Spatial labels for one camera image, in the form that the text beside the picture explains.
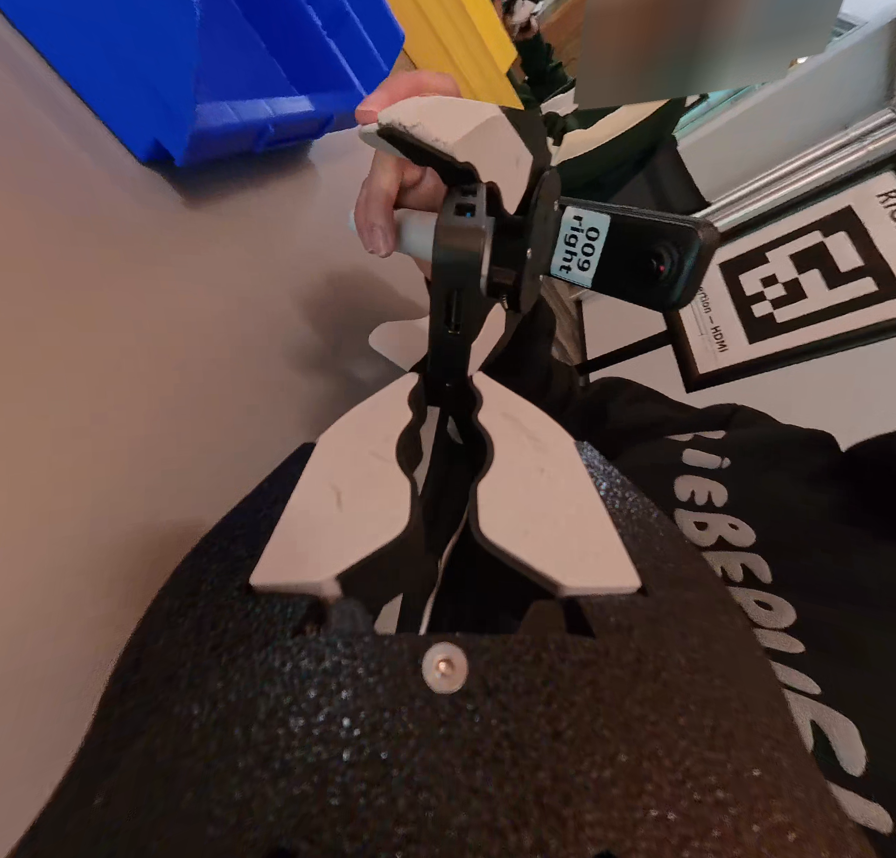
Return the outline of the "yellow plastic bin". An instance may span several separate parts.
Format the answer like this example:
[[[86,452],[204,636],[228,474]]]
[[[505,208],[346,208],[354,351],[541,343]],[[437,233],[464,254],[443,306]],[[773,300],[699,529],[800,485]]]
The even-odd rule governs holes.
[[[492,0],[386,0],[418,69],[450,75],[466,99],[521,109],[517,51]]]

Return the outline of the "black hub with smooth cable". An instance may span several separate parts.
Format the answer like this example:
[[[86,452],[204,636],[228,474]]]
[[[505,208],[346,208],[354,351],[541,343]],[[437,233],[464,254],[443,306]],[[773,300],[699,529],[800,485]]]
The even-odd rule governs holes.
[[[427,354],[412,393],[425,400],[425,419],[434,412],[434,430],[420,436],[431,451],[411,521],[420,528],[415,545],[423,553],[405,568],[399,633],[427,628],[443,561],[465,527],[471,487],[484,462],[485,441],[472,421],[476,393],[468,367],[476,337],[495,306],[481,283],[494,229],[487,199],[483,184],[453,186],[435,219]]]

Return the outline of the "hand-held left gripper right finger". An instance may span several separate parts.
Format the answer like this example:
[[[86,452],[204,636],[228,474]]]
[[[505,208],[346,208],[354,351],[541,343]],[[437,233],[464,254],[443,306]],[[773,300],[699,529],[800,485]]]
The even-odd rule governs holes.
[[[485,374],[471,383],[488,448],[473,493],[473,533],[555,597],[636,593],[642,580],[575,440]]]

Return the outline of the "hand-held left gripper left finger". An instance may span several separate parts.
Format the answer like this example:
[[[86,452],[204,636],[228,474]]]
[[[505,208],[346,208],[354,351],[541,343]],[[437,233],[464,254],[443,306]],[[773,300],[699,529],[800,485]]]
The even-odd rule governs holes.
[[[393,573],[364,569],[409,532],[413,464],[399,438],[425,417],[409,372],[356,405],[316,441],[249,579],[258,593],[386,603]]]

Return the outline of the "black framed marker sign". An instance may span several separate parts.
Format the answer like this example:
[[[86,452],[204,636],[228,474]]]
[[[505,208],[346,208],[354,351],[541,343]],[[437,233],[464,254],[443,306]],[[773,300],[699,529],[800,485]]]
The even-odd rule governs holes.
[[[734,232],[666,315],[687,393],[894,337],[894,158]]]

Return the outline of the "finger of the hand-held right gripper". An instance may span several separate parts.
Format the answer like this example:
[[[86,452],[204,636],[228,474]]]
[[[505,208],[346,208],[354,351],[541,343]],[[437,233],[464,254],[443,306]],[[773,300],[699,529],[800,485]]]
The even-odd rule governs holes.
[[[433,359],[435,377],[468,377],[501,351],[519,320],[499,304],[484,315],[456,315],[437,306],[429,316],[376,326],[368,343],[400,375],[415,372],[422,377]]]
[[[360,128],[368,146],[438,173],[448,187],[494,189],[517,214],[551,165],[540,113],[442,95],[410,97]]]

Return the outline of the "large blue plastic bin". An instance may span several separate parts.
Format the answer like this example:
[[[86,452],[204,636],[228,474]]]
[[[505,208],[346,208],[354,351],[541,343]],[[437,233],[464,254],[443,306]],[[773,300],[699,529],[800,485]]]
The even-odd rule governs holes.
[[[355,125],[405,41],[387,0],[1,0],[141,162],[262,155]]]

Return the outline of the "person's right hand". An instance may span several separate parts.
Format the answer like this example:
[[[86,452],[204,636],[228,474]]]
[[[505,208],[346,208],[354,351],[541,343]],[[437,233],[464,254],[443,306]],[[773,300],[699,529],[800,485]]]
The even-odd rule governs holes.
[[[416,96],[462,96],[448,74],[412,70],[389,75],[356,109],[360,125],[373,124],[384,109]],[[396,209],[438,212],[447,189],[434,170],[376,151],[354,209],[357,235],[364,249],[387,258],[396,249]]]

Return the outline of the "person's black hoodie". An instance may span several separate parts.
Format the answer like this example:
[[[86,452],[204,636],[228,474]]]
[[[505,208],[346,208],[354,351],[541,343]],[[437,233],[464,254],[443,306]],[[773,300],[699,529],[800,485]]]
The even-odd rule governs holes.
[[[486,372],[669,516],[749,619],[804,745],[878,856],[895,855],[894,432],[844,449],[740,404],[582,385],[540,300]]]

